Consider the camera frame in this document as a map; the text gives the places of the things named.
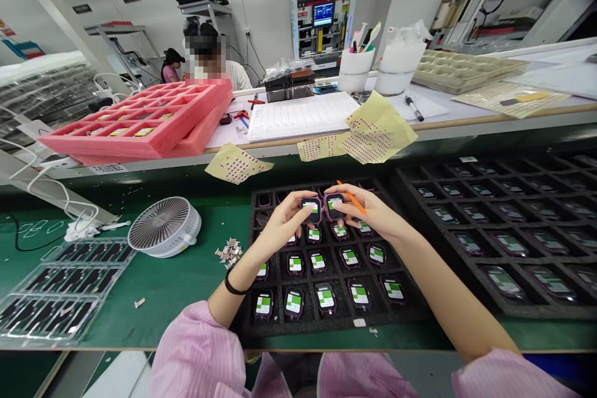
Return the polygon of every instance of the pink jacket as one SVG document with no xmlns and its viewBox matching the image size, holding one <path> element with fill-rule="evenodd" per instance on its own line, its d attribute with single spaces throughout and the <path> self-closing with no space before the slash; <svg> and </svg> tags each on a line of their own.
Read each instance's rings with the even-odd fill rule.
<svg viewBox="0 0 597 398">
<path fill-rule="evenodd" d="M 152 366 L 153 398 L 290 397 L 284 375 L 267 354 L 252 392 L 244 388 L 238 337 L 211 316 L 207 302 L 193 303 L 168 326 Z M 459 398 L 578 395 L 510 351 L 494 349 L 452 375 Z M 326 353 L 318 397 L 412 398 L 419 395 L 381 353 Z"/>
</svg>

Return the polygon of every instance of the black foam tray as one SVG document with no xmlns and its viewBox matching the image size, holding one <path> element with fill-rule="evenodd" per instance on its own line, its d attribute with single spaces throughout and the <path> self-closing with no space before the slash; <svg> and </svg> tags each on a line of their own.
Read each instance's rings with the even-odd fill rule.
<svg viewBox="0 0 597 398">
<path fill-rule="evenodd" d="M 344 183 L 358 184 L 359 179 L 343 180 Z M 368 178 L 367 181 L 374 183 L 374 193 L 380 197 L 393 210 L 400 213 L 400 209 L 390 199 L 386 190 L 382 188 L 377 179 Z M 257 239 L 259 232 L 263 230 L 255 220 L 255 215 L 260 211 L 273 211 L 278 201 L 276 193 L 291 192 L 297 190 L 323 191 L 326 188 L 335 185 L 336 182 L 308 183 L 305 185 L 289 185 L 287 187 L 276 188 L 273 190 L 258 190 L 252 194 L 251 207 L 251 225 L 249 233 L 248 247 Z M 269 206 L 258 206 L 258 200 L 261 195 L 270 196 Z M 393 250 L 389 243 L 385 242 L 378 234 L 373 232 L 371 237 L 361 238 L 356 229 L 346 226 L 350 239 L 338 242 L 331 233 L 330 225 L 327 220 L 322 220 L 322 240 L 320 244 L 308 244 L 305 239 L 305 229 L 303 226 L 303 235 L 298 239 L 296 246 L 284 247 L 270 258 L 270 271 L 267 281 L 253 283 L 251 290 L 247 294 L 242 307 L 242 331 L 244 336 L 265 337 L 296 333 L 313 333 L 315 331 L 345 330 L 354 328 L 355 319 L 364 319 L 366 326 L 384 325 L 395 322 L 413 322 L 427 320 L 432 314 L 425 299 L 417 288 L 414 280 L 404 267 L 402 261 Z M 381 242 L 386 247 L 386 266 L 383 268 L 375 266 L 369 262 L 365 256 L 367 244 Z M 356 271 L 348 271 L 342 264 L 338 249 L 344 246 L 352 246 L 358 253 L 361 260 L 361 267 Z M 310 270 L 310 264 L 307 257 L 311 250 L 320 250 L 324 253 L 328 269 L 324 274 L 313 275 Z M 303 256 L 305 269 L 301 277 L 291 277 L 286 270 L 286 258 L 290 252 L 299 252 Z M 382 290 L 379 276 L 391 274 L 399 278 L 404 290 L 406 302 L 404 305 L 390 303 L 385 298 L 385 292 Z M 350 279 L 359 279 L 363 281 L 371 294 L 371 309 L 363 312 L 354 308 L 349 296 L 347 281 Z M 314 284 L 326 282 L 329 283 L 336 295 L 336 313 L 334 315 L 321 315 L 316 301 Z M 286 289 L 288 286 L 299 287 L 303 290 L 305 302 L 303 313 L 298 321 L 292 321 L 284 314 L 284 302 Z M 269 289 L 274 296 L 274 310 L 270 320 L 258 320 L 254 316 L 257 294 L 261 289 Z"/>
<path fill-rule="evenodd" d="M 433 244 L 444 260 L 467 286 L 494 312 L 524 318 L 564 318 L 597 320 L 597 292 L 584 283 L 570 266 L 588 266 L 597 269 L 597 248 L 586 247 L 567 234 L 569 229 L 582 229 L 597 238 L 597 220 L 589 219 L 565 206 L 568 199 L 582 203 L 597 213 L 597 165 L 583 163 L 577 155 L 538 155 L 523 159 L 479 160 L 475 163 L 453 162 L 422 164 L 396 168 L 397 177 L 392 184 L 400 199 L 408 204 L 411 222 Z M 595 153 L 584 153 L 597 159 Z M 470 176 L 459 174 L 464 167 Z M 539 188 L 537 181 L 550 185 L 554 191 Z M 514 182 L 522 190 L 518 194 L 504 188 L 501 182 Z M 442 185 L 450 183 L 462 193 L 454 198 L 444 192 Z M 494 197 L 477 193 L 472 186 L 483 185 L 494 192 Z M 424 198 L 417 188 L 426 187 L 436 197 Z M 557 220 L 546 219 L 537 213 L 529 202 L 539 201 L 559 215 Z M 526 222 L 509 220 L 496 207 L 496 203 L 510 203 L 525 217 Z M 462 209 L 465 204 L 477 206 L 488 223 L 474 222 Z M 460 224 L 445 225 L 433 214 L 430 207 L 441 205 L 455 215 Z M 546 251 L 528 233 L 531 229 L 544 229 L 566 246 L 570 253 L 559 256 Z M 529 251 L 526 258 L 508 255 L 489 236 L 493 230 L 507 230 Z M 484 257 L 469 256 L 453 232 L 466 231 L 485 250 Z M 552 298 L 524 270 L 527 266 L 545 266 L 573 289 L 578 304 L 565 303 Z M 481 266 L 502 267 L 526 292 L 527 300 L 517 302 L 502 296 L 480 269 Z"/>
</svg>

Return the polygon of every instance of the orange pen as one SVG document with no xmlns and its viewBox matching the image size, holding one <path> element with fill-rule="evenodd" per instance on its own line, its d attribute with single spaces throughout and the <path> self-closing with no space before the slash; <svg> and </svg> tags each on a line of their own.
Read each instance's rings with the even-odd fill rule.
<svg viewBox="0 0 597 398">
<path fill-rule="evenodd" d="M 337 180 L 336 182 L 338 182 L 338 185 L 342 185 L 342 182 L 340 182 L 339 180 Z M 359 201 L 357 201 L 356 197 L 354 197 L 349 192 L 346 192 L 346 194 L 348 195 L 348 197 L 350 197 L 350 200 L 356 205 L 356 207 L 359 209 L 359 211 L 362 214 L 367 215 L 367 212 L 365 211 L 365 209 L 363 208 L 363 206 L 361 204 L 359 204 Z"/>
</svg>

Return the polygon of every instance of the fan grille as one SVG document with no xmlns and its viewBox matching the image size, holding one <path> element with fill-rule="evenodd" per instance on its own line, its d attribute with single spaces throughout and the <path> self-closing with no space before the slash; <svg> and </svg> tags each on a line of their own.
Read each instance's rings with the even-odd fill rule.
<svg viewBox="0 0 597 398">
<path fill-rule="evenodd" d="M 146 209 L 129 231 L 134 249 L 149 249 L 163 243 L 185 223 L 190 206 L 182 197 L 163 199 Z"/>
</svg>

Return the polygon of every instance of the pink foam tray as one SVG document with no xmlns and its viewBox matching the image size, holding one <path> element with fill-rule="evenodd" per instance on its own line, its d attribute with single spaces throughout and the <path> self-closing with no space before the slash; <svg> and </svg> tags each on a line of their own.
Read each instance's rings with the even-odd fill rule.
<svg viewBox="0 0 597 398">
<path fill-rule="evenodd" d="M 203 118 L 189 134 L 183 138 L 170 152 L 164 157 L 165 159 L 173 159 L 176 157 L 193 157 L 202 155 L 207 143 L 209 143 L 211 136 L 216 128 L 220 125 L 220 119 L 228 109 L 228 105 L 232 100 L 232 91 L 229 91 L 229 96 L 216 104 L 216 106 Z M 118 157 L 118 156 L 103 156 L 103 155 L 84 155 L 84 154 L 70 154 L 76 160 L 79 160 L 85 166 L 95 165 L 111 165 L 123 164 L 130 162 L 142 162 L 145 159 L 136 159 L 134 157 Z"/>
<path fill-rule="evenodd" d="M 225 84 L 154 86 L 39 141 L 63 154 L 161 159 L 217 104 L 231 98 Z"/>
</svg>

